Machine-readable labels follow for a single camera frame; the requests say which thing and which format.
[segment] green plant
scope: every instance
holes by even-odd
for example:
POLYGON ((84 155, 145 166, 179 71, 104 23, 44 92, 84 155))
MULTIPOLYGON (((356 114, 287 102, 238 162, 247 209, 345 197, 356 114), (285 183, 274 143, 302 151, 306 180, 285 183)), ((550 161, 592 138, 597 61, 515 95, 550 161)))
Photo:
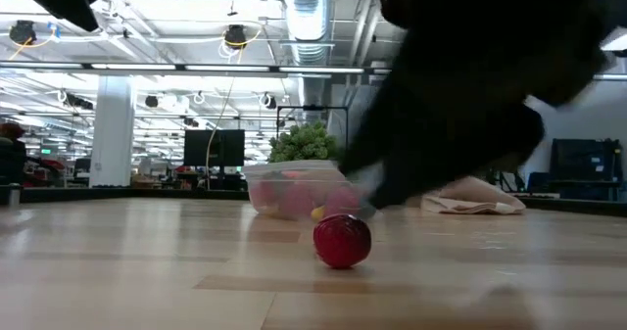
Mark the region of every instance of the green plant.
POLYGON ((281 163, 296 160, 330 160, 337 155, 335 137, 328 135, 324 124, 316 122, 293 126, 290 132, 270 139, 272 151, 268 161, 281 163))

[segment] clear plastic container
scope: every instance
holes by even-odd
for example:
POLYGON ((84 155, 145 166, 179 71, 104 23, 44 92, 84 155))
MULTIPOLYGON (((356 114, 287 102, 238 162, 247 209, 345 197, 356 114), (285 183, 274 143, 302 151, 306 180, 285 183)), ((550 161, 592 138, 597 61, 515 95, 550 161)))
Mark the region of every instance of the clear plastic container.
POLYGON ((334 214, 361 219, 376 210, 366 192, 350 182, 331 161, 295 161, 244 166, 248 193, 255 210, 276 218, 321 220, 334 214))

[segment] white column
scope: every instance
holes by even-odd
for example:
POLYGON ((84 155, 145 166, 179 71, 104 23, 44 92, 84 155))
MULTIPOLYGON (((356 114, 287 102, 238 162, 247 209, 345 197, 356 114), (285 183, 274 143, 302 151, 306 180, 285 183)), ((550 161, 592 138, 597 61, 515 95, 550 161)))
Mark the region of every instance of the white column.
POLYGON ((89 186, 130 184, 135 90, 129 76, 100 76, 89 186))

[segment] towel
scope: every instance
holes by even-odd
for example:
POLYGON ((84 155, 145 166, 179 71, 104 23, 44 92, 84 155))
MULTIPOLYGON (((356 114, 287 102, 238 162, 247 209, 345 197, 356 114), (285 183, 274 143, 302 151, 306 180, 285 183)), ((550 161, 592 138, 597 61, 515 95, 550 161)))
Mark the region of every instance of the towel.
POLYGON ((525 205, 488 182, 466 177, 424 195, 420 208, 438 213, 521 214, 525 205))

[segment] computer monitor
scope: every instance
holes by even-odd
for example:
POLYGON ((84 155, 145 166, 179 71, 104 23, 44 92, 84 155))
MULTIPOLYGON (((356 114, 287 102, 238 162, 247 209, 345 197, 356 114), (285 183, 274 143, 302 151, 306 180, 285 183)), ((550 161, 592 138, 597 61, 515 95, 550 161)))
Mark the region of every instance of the computer monitor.
POLYGON ((245 131, 222 129, 216 131, 209 162, 207 146, 212 130, 185 130, 183 164, 188 166, 241 166, 244 165, 245 131))

